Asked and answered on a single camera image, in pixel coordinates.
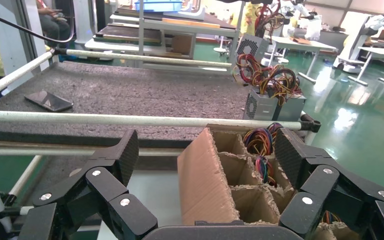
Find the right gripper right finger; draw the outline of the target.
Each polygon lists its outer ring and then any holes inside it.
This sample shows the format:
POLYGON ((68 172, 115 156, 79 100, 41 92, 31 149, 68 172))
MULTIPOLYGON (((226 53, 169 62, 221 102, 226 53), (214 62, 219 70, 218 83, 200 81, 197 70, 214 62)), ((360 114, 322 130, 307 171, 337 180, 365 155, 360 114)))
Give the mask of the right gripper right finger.
POLYGON ((279 218, 280 227, 308 240, 330 212, 360 239, 384 240, 383 186, 345 169, 287 128, 277 130, 274 154, 296 190, 279 218))

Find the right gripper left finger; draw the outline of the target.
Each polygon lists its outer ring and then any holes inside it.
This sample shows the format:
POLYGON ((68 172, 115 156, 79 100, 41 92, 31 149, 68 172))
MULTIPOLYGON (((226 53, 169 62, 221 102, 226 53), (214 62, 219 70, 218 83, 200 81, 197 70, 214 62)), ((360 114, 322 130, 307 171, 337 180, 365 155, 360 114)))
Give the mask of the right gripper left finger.
POLYGON ((67 240, 99 215, 117 239, 143 239, 158 221, 127 189, 138 158, 138 133, 130 129, 118 144, 96 150, 79 172, 37 192, 19 238, 67 240))

